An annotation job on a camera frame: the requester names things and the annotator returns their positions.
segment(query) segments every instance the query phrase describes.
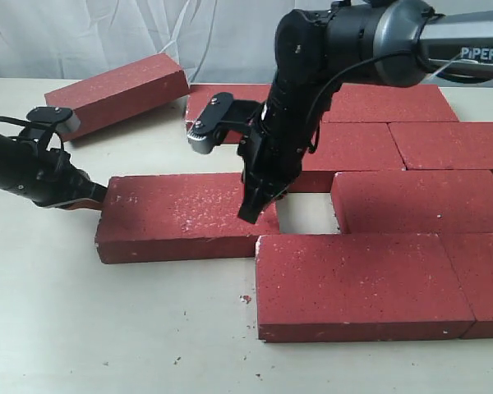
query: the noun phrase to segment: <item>white backdrop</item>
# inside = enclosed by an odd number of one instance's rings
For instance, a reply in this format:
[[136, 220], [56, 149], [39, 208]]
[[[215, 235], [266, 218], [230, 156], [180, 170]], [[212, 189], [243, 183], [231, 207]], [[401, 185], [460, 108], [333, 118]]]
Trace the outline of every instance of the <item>white backdrop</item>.
[[[428, 2], [447, 14], [493, 9], [493, 0]], [[274, 29], [282, 15], [294, 7], [329, 5], [330, 0], [0, 0], [0, 77], [84, 79], [165, 52], [190, 82], [270, 82]]]

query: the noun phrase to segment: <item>piper logo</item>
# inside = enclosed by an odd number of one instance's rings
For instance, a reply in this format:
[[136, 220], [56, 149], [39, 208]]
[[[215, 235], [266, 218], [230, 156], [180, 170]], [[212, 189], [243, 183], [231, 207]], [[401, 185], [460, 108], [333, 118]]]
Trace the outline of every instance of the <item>piper logo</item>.
[[462, 59], [493, 62], [493, 48], [463, 47], [461, 55]]

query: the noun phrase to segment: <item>brick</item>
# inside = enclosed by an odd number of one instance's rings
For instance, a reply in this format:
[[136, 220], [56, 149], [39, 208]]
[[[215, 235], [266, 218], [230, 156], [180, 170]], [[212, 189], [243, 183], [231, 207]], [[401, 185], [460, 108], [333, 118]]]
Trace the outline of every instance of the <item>brick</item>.
[[44, 95], [46, 104], [75, 110], [78, 131], [65, 141], [101, 130], [189, 93], [183, 69], [160, 53]]
[[493, 232], [487, 170], [339, 172], [331, 196], [342, 233]]
[[327, 122], [389, 123], [394, 121], [458, 121], [436, 85], [411, 88], [344, 85], [334, 94], [324, 116]]
[[237, 218], [241, 174], [114, 177], [96, 234], [103, 263], [254, 257], [278, 234], [272, 205], [256, 225]]
[[437, 235], [263, 236], [258, 249], [267, 342], [454, 339], [474, 321]]
[[323, 123], [320, 146], [303, 159], [296, 193], [329, 193], [340, 171], [404, 169], [389, 128], [383, 123]]
[[491, 170], [493, 122], [392, 123], [410, 170]]
[[[187, 111], [185, 114], [185, 123], [187, 131], [203, 112], [206, 105], [212, 97], [221, 92], [229, 92], [238, 100], [254, 100], [260, 103], [264, 102], [270, 92], [268, 84], [195, 84], [191, 86], [190, 95], [187, 101]], [[237, 131], [230, 131], [225, 144], [237, 144], [241, 135]]]
[[476, 322], [463, 336], [493, 338], [493, 234], [442, 236]]

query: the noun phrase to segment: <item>white table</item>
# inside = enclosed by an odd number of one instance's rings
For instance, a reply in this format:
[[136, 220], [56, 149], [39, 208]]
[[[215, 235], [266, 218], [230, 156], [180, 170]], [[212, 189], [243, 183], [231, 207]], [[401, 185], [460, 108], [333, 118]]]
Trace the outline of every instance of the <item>white table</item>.
[[[0, 115], [24, 118], [71, 82], [0, 80]], [[493, 121], [493, 89], [442, 90], [461, 120]], [[182, 100], [68, 149], [102, 183], [242, 168], [232, 146], [191, 151]], [[279, 209], [283, 229], [335, 231], [328, 195]], [[256, 340], [252, 259], [105, 266], [98, 219], [0, 191], [1, 394], [493, 393], [493, 340], [268, 345]]]

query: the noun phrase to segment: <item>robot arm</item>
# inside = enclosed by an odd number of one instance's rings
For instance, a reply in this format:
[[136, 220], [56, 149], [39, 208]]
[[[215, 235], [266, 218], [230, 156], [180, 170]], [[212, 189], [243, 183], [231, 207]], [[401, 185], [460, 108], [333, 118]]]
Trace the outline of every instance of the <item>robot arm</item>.
[[189, 130], [202, 154], [228, 131], [242, 133], [242, 220], [255, 223], [285, 196], [304, 155], [316, 151], [321, 118], [343, 83], [406, 88], [431, 73], [464, 84], [493, 79], [493, 11], [443, 16], [422, 0], [366, 2], [289, 12], [276, 30], [278, 68], [266, 101], [217, 94]]
[[0, 189], [30, 199], [41, 208], [101, 209], [107, 189], [70, 163], [62, 140], [59, 149], [48, 149], [53, 135], [79, 126], [74, 112], [39, 107], [27, 119], [0, 117], [0, 122], [24, 127], [18, 136], [0, 135]]

